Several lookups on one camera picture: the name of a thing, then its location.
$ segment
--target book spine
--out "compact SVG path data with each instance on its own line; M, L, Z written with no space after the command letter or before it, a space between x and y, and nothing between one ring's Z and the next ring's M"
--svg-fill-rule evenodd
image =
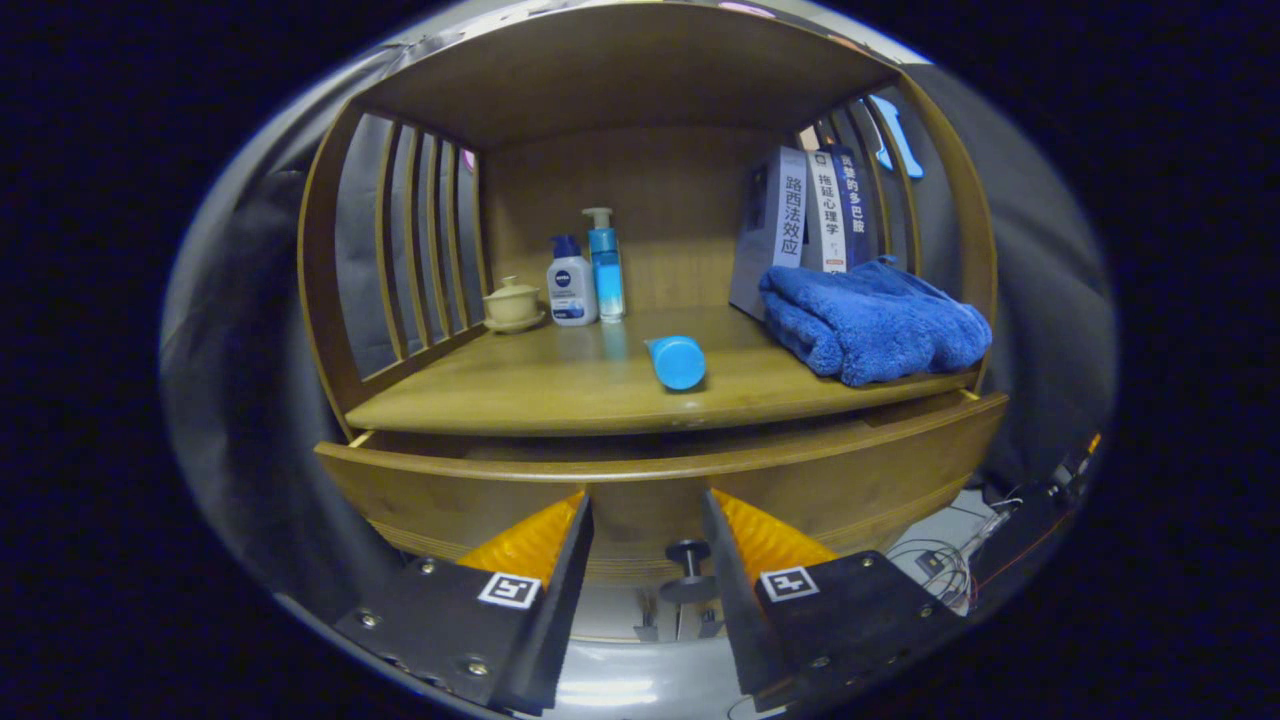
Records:
M876 217L872 196L863 193L858 159L854 151L844 145L831 145L827 150L833 158L836 181L840 192L840 206L845 218L845 234L849 247L849 264L859 265L872 259L870 223Z
M849 269L845 252L845 220L840 209L835 160L829 152L809 152L809 242L814 269L844 273Z
M800 265L804 245L805 217L805 163L804 154L781 147L778 155L778 214L774 234L773 264L785 268Z

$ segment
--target open drawer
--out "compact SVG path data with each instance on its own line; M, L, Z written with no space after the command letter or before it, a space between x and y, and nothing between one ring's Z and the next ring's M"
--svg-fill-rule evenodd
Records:
M707 487L842 555L892 542L955 498L1007 400L955 391L824 418L623 437L366 432L316 454L390 544L449 560L585 488L595 518L588 582L644 584L678 575L663 550L701 536Z

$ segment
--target blue pump bottle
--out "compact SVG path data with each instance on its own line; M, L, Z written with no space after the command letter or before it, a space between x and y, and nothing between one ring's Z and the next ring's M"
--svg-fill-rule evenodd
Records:
M588 208L584 215L594 220L586 234L591 245L591 270L595 275L596 306L600 322L617 323L627 313L622 296L622 259L618 258L618 237L609 227L611 208Z

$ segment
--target blue object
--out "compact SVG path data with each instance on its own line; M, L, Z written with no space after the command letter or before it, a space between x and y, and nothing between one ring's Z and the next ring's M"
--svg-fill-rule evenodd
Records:
M897 119L897 106L884 100L883 97L870 96L872 102L879 108L881 115L884 117L884 124L888 126L888 132L893 135L893 142L897 143L897 151L902 154L902 164L906 165L906 177L909 178L923 178L924 168L915 161L915 156L911 155L911 146L906 143L906 133L902 132L902 123ZM884 165L886 169L893 169L893 160L888 156L888 145L883 141L881 142L881 149L876 152L876 159Z
M553 254L557 258L582 256L582 249L577 246L577 241L571 234L558 234L552 238L552 242L556 243Z
M865 192L859 184L861 159L846 145L823 145L822 150L831 152L836 170L836 191L840 195L840 209L845 219L845 250L849 266L861 265L874 256L873 240L876 193Z
M991 346L991 325L975 307L884 263L833 274L769 268L760 297L778 342L815 374L838 374L852 387L956 373Z
M618 258L618 234L609 227L609 208L588 208L584 215L591 218L593 228L586 233L591 243L591 273L595 275L595 297L600 307L600 320L616 323L627 311L622 296L622 259Z
M653 369L671 389L689 389L707 374L707 357L698 341L681 334L646 341Z

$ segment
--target folded towel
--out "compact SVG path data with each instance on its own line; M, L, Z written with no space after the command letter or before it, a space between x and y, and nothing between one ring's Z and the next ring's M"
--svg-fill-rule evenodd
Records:
M991 346L991 327L977 309L883 263L835 274L769 268L760 297L778 342L818 375L838 373L854 387L955 373Z

